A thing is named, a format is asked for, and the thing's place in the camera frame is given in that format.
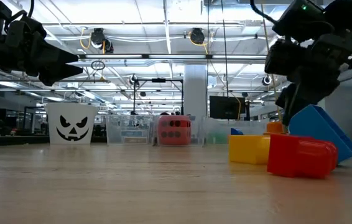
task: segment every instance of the red block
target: red block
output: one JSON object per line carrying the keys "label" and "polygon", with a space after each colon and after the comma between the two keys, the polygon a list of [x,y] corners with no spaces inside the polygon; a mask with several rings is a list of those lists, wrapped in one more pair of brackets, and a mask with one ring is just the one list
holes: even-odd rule
{"label": "red block", "polygon": [[267,171],[274,175],[323,179],[335,169],[337,160],[332,142],[271,134]]}
{"label": "red block", "polygon": [[158,121],[158,142],[169,146],[187,146],[191,142],[191,121],[188,116],[161,116]]}

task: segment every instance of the plastic container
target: plastic container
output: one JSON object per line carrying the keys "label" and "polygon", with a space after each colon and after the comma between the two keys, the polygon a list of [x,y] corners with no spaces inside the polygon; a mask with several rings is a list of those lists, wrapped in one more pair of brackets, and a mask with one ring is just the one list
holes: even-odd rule
{"label": "plastic container", "polygon": [[155,121],[153,116],[106,116],[108,144],[152,144]]}
{"label": "plastic container", "polygon": [[336,167],[337,155],[330,141],[271,134],[267,171],[283,177],[324,179]]}
{"label": "plastic container", "polygon": [[249,135],[262,135],[266,123],[260,121],[227,121],[205,118],[203,122],[204,138],[207,144],[228,144],[230,129],[234,128]]}
{"label": "plastic container", "polygon": [[276,122],[269,122],[266,125],[266,132],[264,133],[265,135],[270,135],[270,134],[281,134],[282,133],[282,124],[279,121]]}
{"label": "plastic container", "polygon": [[98,108],[77,103],[48,103],[51,144],[90,144]]}
{"label": "plastic container", "polygon": [[331,141],[338,148],[338,163],[352,157],[352,141],[319,106],[309,105],[295,114],[289,131],[298,136]]}
{"label": "plastic container", "polygon": [[192,123],[189,116],[160,116],[158,143],[166,146],[187,146],[191,143]]}
{"label": "plastic container", "polygon": [[230,135],[229,160],[245,164],[267,164],[270,136]]}

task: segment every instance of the yellow block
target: yellow block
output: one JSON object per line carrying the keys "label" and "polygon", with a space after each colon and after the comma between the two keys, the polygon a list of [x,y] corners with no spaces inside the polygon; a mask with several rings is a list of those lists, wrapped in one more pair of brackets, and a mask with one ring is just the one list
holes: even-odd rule
{"label": "yellow block", "polygon": [[269,149],[270,136],[229,136],[229,159],[231,162],[267,164]]}

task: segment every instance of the blue block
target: blue block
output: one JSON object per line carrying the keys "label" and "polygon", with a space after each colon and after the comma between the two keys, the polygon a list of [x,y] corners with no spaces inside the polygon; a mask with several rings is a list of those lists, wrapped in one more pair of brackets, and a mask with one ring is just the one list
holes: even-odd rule
{"label": "blue block", "polygon": [[244,135],[244,133],[240,130],[235,129],[235,128],[231,128],[231,135]]}
{"label": "blue block", "polygon": [[289,131],[298,136],[331,141],[338,148],[338,163],[352,157],[352,141],[319,106],[309,105],[295,114]]}

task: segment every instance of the white column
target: white column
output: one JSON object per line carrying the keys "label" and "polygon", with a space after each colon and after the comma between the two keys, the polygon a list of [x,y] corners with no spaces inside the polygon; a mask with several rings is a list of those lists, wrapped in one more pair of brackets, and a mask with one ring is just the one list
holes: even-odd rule
{"label": "white column", "polygon": [[206,65],[184,66],[184,114],[206,116]]}

